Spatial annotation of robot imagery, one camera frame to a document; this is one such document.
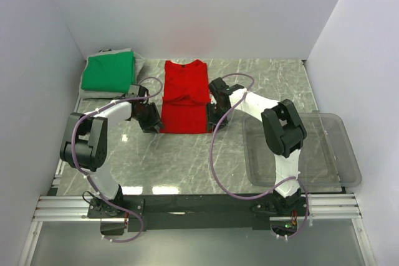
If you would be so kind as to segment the red t shirt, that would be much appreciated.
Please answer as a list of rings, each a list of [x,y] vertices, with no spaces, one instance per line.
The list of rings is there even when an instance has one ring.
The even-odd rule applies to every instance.
[[[208,67],[200,60],[188,64],[165,62],[162,133],[208,133],[206,105],[211,101]]]

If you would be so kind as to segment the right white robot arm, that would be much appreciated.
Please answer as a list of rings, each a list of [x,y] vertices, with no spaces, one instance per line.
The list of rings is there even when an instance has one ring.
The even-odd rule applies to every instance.
[[[206,105],[208,128],[212,131],[209,148],[209,167],[217,185],[229,196],[250,201],[271,196],[267,202],[273,214],[286,216],[300,203],[299,176],[300,151],[307,132],[295,105],[291,100],[271,100],[249,88],[236,84],[229,86],[218,77],[208,85],[214,103]],[[274,155],[276,182],[268,191],[255,196],[239,196],[229,192],[216,175],[213,164],[213,146],[218,130],[228,124],[227,117],[233,111],[241,111],[262,123],[268,148]]]

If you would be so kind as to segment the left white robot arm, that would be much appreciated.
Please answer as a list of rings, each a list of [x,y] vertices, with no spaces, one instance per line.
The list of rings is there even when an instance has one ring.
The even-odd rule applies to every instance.
[[[110,217],[127,212],[122,187],[105,165],[108,129],[123,121],[136,120],[145,133],[163,128],[160,114],[148,89],[132,85],[127,94],[88,113],[71,113],[60,146],[60,159],[77,169],[94,190],[90,206]]]

